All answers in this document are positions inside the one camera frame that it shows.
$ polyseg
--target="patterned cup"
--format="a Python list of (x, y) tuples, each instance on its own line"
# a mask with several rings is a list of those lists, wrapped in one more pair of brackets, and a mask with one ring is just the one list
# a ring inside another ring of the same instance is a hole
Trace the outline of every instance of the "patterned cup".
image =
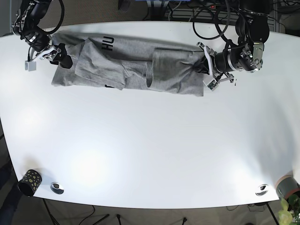
[(19, 190), (26, 196), (32, 197), (42, 182), (41, 175), (35, 170), (28, 170), (18, 183)]

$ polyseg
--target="white tabletop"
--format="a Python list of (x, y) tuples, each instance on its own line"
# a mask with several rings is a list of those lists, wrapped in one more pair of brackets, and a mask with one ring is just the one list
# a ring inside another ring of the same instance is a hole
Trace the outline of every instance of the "white tabletop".
[[(216, 35), (212, 24), (199, 33)], [(114, 22), (62, 30), (105, 33), (187, 45), (201, 41), (191, 23)], [(237, 40), (234, 27), (226, 32)], [(222, 39), (203, 41), (216, 51)], [(28, 45), (0, 38), (0, 117), (20, 179), (43, 183), (35, 196), (129, 208), (203, 208), (278, 199), (281, 176), (297, 178), (300, 147), (300, 39), (271, 33), (264, 64), (236, 72), (204, 97), (154, 91), (53, 87), (56, 66), (24, 70)], [(65, 192), (50, 190), (60, 183)], [(257, 187), (268, 184), (264, 196)]]

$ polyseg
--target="folded gray shirt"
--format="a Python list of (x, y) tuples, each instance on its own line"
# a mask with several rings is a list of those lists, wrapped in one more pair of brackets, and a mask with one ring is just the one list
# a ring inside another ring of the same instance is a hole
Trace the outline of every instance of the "folded gray shirt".
[(58, 67), (52, 85), (113, 87), (203, 96), (203, 75), (193, 65), (198, 47), (102, 34), (56, 33), (73, 66)]

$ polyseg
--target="gray pot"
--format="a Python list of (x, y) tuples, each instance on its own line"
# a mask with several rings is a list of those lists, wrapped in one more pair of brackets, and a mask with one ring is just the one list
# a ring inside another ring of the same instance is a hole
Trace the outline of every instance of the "gray pot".
[(291, 175), (284, 176), (275, 185), (279, 198), (288, 199), (292, 194), (300, 196), (300, 186)]

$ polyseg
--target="floor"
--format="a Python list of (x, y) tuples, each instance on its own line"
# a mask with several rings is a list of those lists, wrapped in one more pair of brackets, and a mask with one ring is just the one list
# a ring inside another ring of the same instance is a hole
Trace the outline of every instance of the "floor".
[[(97, 23), (112, 21), (137, 21), (142, 20), (147, 14), (147, 4), (144, 1), (132, 1), (127, 13), (117, 10), (118, 0), (64, 0), (66, 15), (63, 25)], [(53, 1), (50, 9), (40, 23), (41, 28), (55, 27), (60, 17), (60, 6), (57, 0)], [(293, 18), (288, 27), (292, 27)], [(8, 157), (5, 139), (0, 141), (0, 166)], [(3, 203), (12, 184), (16, 182), (16, 176), (12, 175), (10, 181), (0, 191), (0, 205)], [(80, 221), (93, 212), (90, 205), (73, 204), (47, 200), (51, 213), (61, 225), (78, 225)], [(276, 216), (281, 209), (279, 201), (270, 202)], [(103, 215), (109, 213), (110, 217), (100, 224), (118, 225), (116, 214), (121, 215), (123, 225), (181, 225), (182, 219), (186, 217), (186, 225), (273, 225), (275, 224), (270, 212), (266, 207), (258, 206), (231, 206), (208, 209), (182, 209), (182, 210), (145, 210), (125, 209), (96, 206), (96, 212), (92, 217), (85, 220), (83, 225), (91, 225)], [(51, 220), (39, 198), (23, 197), (17, 212), (15, 213), (13, 225), (51, 225)]]

